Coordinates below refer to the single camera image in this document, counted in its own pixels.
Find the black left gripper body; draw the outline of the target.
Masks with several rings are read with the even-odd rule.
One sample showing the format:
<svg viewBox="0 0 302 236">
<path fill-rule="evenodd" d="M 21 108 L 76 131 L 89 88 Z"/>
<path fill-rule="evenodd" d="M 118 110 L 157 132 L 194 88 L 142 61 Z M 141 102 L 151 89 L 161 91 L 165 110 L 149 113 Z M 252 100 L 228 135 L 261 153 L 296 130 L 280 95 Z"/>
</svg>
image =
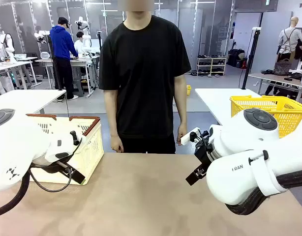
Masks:
<svg viewBox="0 0 302 236">
<path fill-rule="evenodd" d="M 31 163 L 30 167 L 31 168 L 41 168 L 50 174 L 54 174 L 57 172 L 69 174 L 69 172 L 73 173 L 75 171 L 75 169 L 73 167 L 71 167 L 67 163 L 62 163 L 60 161 L 51 163 L 51 165 L 49 165 L 49 166 Z"/>
</svg>

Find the person's right hand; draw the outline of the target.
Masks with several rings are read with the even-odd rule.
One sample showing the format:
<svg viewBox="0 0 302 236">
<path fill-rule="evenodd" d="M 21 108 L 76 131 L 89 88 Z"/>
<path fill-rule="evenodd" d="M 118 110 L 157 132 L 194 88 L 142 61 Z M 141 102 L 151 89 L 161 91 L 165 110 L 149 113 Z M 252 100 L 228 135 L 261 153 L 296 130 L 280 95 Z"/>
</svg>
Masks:
<svg viewBox="0 0 302 236">
<path fill-rule="evenodd" d="M 118 153 L 124 153 L 124 148 L 120 137 L 117 135 L 111 135 L 110 138 L 111 149 Z"/>
</svg>

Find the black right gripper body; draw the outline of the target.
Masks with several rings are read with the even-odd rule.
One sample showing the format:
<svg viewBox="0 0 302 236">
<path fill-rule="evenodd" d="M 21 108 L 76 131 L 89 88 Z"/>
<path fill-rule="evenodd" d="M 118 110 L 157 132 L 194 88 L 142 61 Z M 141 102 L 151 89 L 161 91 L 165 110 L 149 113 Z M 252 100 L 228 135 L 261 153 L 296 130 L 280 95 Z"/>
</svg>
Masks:
<svg viewBox="0 0 302 236">
<path fill-rule="evenodd" d="M 209 144 L 209 134 L 202 134 L 197 138 L 195 145 L 195 156 L 201 162 L 200 169 L 207 169 L 214 161 L 211 152 L 213 151 L 212 144 Z"/>
</svg>

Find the person's left hand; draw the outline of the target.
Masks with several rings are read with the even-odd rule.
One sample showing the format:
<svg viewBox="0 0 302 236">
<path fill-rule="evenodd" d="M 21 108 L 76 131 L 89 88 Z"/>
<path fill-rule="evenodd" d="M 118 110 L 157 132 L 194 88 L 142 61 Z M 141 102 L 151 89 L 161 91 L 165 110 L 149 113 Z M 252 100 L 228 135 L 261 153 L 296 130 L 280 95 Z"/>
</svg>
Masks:
<svg viewBox="0 0 302 236">
<path fill-rule="evenodd" d="M 187 134 L 187 124 L 186 122 L 181 122 L 178 127 L 178 134 L 177 134 L 177 140 L 176 143 L 181 146 L 181 138 Z"/>
</svg>

